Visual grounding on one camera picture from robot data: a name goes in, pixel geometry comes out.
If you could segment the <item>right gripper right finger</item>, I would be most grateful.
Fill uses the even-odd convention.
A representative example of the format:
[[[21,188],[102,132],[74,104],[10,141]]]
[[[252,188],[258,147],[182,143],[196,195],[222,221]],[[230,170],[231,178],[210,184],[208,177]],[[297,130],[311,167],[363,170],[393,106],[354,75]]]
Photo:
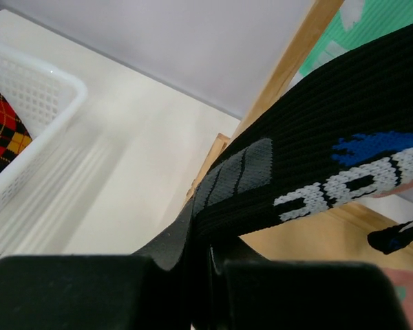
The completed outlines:
[[[396,292],[377,266],[270,261],[241,239],[209,247],[214,329],[407,329]]]

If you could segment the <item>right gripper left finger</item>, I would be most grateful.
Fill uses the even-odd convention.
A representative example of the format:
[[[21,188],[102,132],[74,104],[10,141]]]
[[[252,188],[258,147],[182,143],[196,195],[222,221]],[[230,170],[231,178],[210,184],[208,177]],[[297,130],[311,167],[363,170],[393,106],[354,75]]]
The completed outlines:
[[[133,254],[0,259],[0,329],[189,329],[192,209]]]

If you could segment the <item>pink sock front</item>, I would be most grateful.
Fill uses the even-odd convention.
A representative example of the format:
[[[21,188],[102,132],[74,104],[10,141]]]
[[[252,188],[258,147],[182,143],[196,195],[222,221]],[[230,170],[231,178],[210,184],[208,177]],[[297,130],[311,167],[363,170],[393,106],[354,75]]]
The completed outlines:
[[[386,255],[406,248],[412,242],[413,220],[368,235],[370,246]],[[413,329],[413,272],[385,269],[384,273],[394,285],[405,316]]]

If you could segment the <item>argyle red orange sock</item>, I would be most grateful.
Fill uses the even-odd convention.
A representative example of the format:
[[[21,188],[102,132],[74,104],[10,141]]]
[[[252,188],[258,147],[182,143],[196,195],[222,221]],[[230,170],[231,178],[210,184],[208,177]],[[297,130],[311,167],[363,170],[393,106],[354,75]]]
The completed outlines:
[[[20,117],[0,93],[0,173],[32,142]]]

